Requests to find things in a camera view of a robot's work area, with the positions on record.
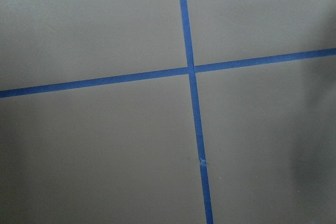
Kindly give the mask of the crossing blue tape strip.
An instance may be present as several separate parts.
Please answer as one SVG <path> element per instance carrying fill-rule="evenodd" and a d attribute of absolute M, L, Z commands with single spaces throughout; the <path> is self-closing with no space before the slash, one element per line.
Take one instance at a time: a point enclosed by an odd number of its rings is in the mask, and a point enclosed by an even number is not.
<path fill-rule="evenodd" d="M 295 61 L 295 60 L 302 60 L 302 59 L 309 59 L 309 58 L 327 57 L 327 56 L 334 56 L 334 55 L 335 55 L 335 49 L 330 48 L 330 49 L 322 49 L 322 50 L 307 51 L 307 52 L 297 52 L 297 53 L 284 54 L 284 55 L 275 55 L 275 56 L 258 57 L 258 58 L 250 58 L 250 59 L 242 59 L 242 60 L 234 60 L 234 61 L 225 61 L 225 62 L 218 62 L 218 63 L 209 63 L 209 64 L 204 64 L 204 65 L 194 66 L 193 69 L 196 73 L 200 73 L 200 72 L 210 72 L 210 71 L 234 69 L 234 68 L 249 67 L 249 66 L 256 66 L 256 65 L 264 65 L 264 64 L 270 64 L 270 63 Z M 147 79 L 157 79 L 157 78 L 164 78 L 164 77 L 170 77 L 170 76 L 180 76 L 180 75 L 184 75 L 188 73 L 189 73 L 189 69 L 187 67 L 182 67 L 182 68 L 165 69 L 165 70 L 157 70 L 157 71 L 142 72 L 142 73 L 125 74 L 125 75 L 113 76 L 113 77 L 104 77 L 104 78 L 96 78 L 96 79 L 89 79 L 89 80 L 55 83 L 55 84 L 48 84 L 48 85 L 43 85 L 43 86 L 2 90 L 1 98 L 9 98 L 9 97 L 38 94 L 38 93 L 45 93 L 45 92 L 55 92 L 55 91 L 70 90 L 70 89 L 87 88 L 87 87 L 94 87 L 94 86 L 103 86 L 103 85 L 108 85 L 108 84 L 132 82 L 132 81 L 147 80 Z"/>

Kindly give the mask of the long blue tape strip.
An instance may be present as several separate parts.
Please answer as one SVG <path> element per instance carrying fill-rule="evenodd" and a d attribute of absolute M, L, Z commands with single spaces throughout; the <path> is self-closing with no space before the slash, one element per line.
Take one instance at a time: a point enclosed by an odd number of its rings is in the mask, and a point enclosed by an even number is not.
<path fill-rule="evenodd" d="M 195 72 L 195 65 L 194 65 L 193 45 L 192 45 L 192 36 L 191 36 L 187 0 L 180 0 L 180 9 L 181 9 L 183 36 L 184 36 L 184 44 L 185 44 L 185 51 L 186 51 L 188 79 L 190 83 L 191 102 L 192 102 L 193 117 L 194 117 L 197 154 L 198 154 L 198 159 L 199 159 L 199 168 L 200 168 L 200 175 L 201 175 L 201 182 L 202 182 L 205 217 L 206 217 L 207 223 L 213 223 L 214 220 L 213 220 L 213 212 L 212 212 L 212 202 L 211 202 L 211 194 L 210 194 L 210 189 L 209 189 L 207 161 L 206 161 L 205 146 L 204 146 L 204 136 L 203 136 L 202 119 L 201 119 L 200 104 L 199 104 L 199 97 L 198 97 L 198 88 L 197 88 L 196 72 Z"/>

